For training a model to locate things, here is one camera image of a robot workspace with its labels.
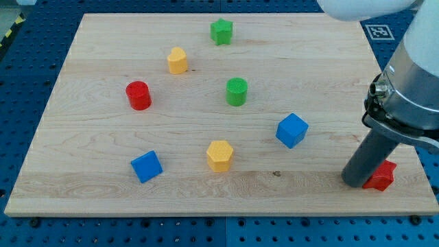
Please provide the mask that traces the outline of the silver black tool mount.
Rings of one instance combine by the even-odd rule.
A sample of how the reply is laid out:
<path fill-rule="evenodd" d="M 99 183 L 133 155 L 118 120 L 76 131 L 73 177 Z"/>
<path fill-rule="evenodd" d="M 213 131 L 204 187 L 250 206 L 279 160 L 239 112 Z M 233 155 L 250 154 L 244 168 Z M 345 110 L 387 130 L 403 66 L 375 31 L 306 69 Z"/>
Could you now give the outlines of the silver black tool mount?
<path fill-rule="evenodd" d="M 404 40 L 370 84 L 364 106 L 368 151 L 404 143 L 438 153 L 438 76 L 414 61 Z"/>

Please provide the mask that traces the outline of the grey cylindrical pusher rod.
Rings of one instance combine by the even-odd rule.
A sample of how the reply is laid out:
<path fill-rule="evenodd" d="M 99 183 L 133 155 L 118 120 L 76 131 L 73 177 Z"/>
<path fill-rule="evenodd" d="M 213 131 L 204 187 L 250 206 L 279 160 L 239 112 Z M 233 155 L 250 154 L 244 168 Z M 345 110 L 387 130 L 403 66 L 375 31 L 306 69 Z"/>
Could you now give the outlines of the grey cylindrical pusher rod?
<path fill-rule="evenodd" d="M 342 170 L 342 180 L 350 187 L 362 187 L 398 144 L 370 130 Z"/>

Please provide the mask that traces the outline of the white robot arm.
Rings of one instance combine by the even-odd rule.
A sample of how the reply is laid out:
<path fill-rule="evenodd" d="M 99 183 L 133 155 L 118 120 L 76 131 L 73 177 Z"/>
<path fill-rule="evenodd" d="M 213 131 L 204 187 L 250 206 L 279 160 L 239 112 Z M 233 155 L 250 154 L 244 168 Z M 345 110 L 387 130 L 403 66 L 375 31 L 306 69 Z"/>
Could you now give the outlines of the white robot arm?
<path fill-rule="evenodd" d="M 417 9 L 390 61 L 368 89 L 362 122 L 370 132 L 342 170 L 343 181 L 362 187 L 400 143 L 438 152 L 438 2 L 318 0 L 318 4 L 341 21 Z"/>

